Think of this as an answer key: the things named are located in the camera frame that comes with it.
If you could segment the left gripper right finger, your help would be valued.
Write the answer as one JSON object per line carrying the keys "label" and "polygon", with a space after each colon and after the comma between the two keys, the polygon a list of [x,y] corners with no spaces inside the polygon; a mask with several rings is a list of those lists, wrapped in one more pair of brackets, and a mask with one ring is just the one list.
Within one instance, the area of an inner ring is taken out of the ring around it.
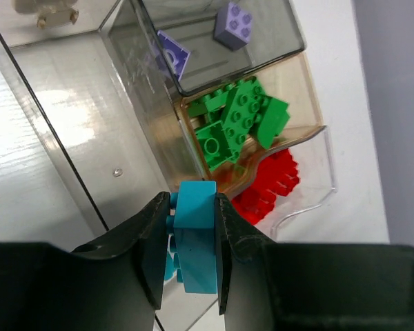
{"label": "left gripper right finger", "polygon": [[227,330],[414,330],[414,247],[278,243],[215,197]]}

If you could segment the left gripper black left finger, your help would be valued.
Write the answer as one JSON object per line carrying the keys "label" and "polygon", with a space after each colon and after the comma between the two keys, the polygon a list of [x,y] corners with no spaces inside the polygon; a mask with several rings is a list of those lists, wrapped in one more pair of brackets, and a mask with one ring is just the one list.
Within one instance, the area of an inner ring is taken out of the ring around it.
{"label": "left gripper black left finger", "polygon": [[0,242],[0,330],[151,330],[161,307],[170,195],[71,252]]}

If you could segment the cyan lego brick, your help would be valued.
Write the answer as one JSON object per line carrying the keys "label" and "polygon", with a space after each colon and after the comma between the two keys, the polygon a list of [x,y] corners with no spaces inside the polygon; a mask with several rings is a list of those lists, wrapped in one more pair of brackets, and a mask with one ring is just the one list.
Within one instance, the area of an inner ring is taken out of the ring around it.
{"label": "cyan lego brick", "polygon": [[170,195],[165,279],[176,274],[177,282],[187,293],[217,293],[216,192],[214,181],[184,181],[179,191]]}

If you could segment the green square lego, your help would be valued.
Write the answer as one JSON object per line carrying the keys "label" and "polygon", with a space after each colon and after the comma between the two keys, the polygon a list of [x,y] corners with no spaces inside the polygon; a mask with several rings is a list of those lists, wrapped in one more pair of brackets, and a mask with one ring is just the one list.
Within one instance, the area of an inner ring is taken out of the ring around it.
{"label": "green square lego", "polygon": [[233,149],[223,123],[218,120],[195,130],[208,169],[213,172],[223,163],[235,163],[240,153]]}

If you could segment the purple lego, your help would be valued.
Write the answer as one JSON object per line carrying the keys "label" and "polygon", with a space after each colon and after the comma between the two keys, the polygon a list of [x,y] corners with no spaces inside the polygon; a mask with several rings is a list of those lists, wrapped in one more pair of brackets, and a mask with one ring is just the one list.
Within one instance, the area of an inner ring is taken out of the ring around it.
{"label": "purple lego", "polygon": [[188,63],[190,51],[162,30],[157,31],[157,37],[164,49],[164,54],[162,54],[158,48],[157,43],[154,42],[153,47],[155,53],[155,61],[159,70],[164,73],[169,79],[171,78],[171,75],[167,69],[166,60],[168,59],[176,80],[180,81]]}
{"label": "purple lego", "polygon": [[231,51],[248,45],[253,16],[235,2],[229,1],[217,11],[213,39]]}

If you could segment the green curved lego brick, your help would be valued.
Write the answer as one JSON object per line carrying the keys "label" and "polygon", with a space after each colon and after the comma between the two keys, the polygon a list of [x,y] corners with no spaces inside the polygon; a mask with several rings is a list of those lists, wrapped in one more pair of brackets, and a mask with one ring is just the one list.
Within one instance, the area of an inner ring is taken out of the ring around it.
{"label": "green curved lego brick", "polygon": [[269,149],[275,137],[282,132],[290,119],[287,111],[289,104],[265,95],[262,96],[259,104],[260,108],[250,134],[261,147]]}

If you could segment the green lego plate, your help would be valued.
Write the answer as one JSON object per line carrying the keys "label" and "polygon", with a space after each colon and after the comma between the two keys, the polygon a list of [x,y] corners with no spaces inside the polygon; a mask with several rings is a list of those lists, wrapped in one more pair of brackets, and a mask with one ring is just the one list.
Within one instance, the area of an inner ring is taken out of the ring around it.
{"label": "green lego plate", "polygon": [[244,142],[260,110],[260,99],[264,93],[265,90],[256,76],[237,81],[228,91],[220,119],[231,153],[228,160],[232,163],[240,158]]}

